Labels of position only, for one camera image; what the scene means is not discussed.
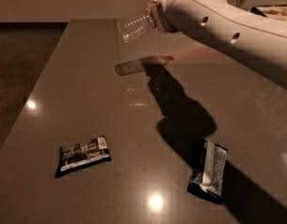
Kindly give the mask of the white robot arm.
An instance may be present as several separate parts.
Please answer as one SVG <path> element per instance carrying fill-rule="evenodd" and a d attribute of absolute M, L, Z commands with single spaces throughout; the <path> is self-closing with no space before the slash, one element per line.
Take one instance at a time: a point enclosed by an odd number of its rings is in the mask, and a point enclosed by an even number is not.
<path fill-rule="evenodd" d="M 287 21 L 240 7 L 246 0 L 157 0 L 160 24 L 244 64 L 287 90 Z"/>

